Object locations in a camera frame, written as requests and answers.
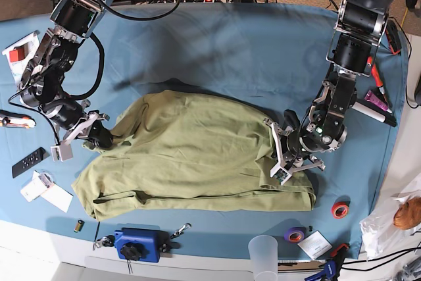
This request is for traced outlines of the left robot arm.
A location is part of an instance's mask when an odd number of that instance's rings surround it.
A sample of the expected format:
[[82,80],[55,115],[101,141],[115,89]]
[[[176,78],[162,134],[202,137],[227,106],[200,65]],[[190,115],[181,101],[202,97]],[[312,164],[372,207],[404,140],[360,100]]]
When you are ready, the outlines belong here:
[[395,126],[394,120],[361,105],[355,88],[358,76],[369,76],[389,20],[393,0],[342,0],[326,60],[330,67],[306,115],[285,111],[286,128],[270,119],[276,146],[277,163],[270,177],[285,184],[293,173],[310,168],[325,168],[315,153],[338,149],[347,137],[343,121],[348,109],[357,110]]

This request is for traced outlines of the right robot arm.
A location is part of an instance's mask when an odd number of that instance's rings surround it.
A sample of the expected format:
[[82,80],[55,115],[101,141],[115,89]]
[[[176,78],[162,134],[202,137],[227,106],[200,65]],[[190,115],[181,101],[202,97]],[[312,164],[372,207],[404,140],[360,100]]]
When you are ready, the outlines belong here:
[[[105,50],[93,30],[112,1],[60,0],[50,16],[53,28],[47,29],[24,68],[16,93],[9,97],[10,105],[19,98],[18,107],[39,113],[52,129],[66,130],[65,140],[57,140],[57,145],[69,144],[73,139],[87,140],[101,149],[112,145],[113,136],[102,124],[108,116],[97,110],[85,110],[89,97],[101,83],[105,67]],[[72,95],[64,91],[62,83],[86,39],[91,39],[98,48],[97,76],[87,92]]]

